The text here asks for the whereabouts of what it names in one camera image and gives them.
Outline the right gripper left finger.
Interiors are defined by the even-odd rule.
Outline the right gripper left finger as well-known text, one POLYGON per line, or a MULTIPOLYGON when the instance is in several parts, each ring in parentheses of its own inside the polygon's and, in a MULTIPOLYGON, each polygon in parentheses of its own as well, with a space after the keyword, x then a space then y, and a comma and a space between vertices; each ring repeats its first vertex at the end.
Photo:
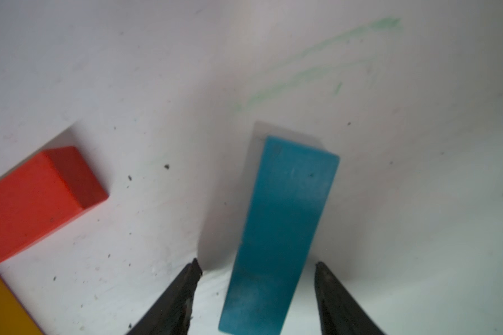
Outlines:
POLYGON ((203 271, 196 258, 187 264, 128 334, 187 335, 194 295, 203 271))

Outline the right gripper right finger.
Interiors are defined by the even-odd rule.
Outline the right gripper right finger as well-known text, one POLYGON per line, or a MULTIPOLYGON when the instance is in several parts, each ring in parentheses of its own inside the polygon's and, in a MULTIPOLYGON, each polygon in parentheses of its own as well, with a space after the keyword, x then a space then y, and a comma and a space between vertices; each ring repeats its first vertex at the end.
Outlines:
POLYGON ((316 264, 314 290, 322 334, 384 335, 324 262, 316 264))

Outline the teal long block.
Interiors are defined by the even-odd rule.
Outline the teal long block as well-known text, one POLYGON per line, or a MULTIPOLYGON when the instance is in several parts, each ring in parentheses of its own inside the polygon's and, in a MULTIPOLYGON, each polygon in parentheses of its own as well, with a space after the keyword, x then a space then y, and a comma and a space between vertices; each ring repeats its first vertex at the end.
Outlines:
POLYGON ((219 331, 281 333, 339 161, 322 149, 267 137, 219 331))

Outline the orange long block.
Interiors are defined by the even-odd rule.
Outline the orange long block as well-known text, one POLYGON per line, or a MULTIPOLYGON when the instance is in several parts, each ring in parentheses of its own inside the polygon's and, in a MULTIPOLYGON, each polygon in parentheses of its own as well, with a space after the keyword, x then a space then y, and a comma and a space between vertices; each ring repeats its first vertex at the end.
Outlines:
POLYGON ((42 335, 39 327, 0 278, 0 335, 42 335))

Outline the red block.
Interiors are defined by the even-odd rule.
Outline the red block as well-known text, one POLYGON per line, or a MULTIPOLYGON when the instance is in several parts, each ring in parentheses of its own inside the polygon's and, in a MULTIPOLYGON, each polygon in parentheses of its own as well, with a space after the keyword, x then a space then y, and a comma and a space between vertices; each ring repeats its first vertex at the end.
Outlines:
POLYGON ((0 179, 0 263, 107 198, 76 147, 37 153, 0 179))

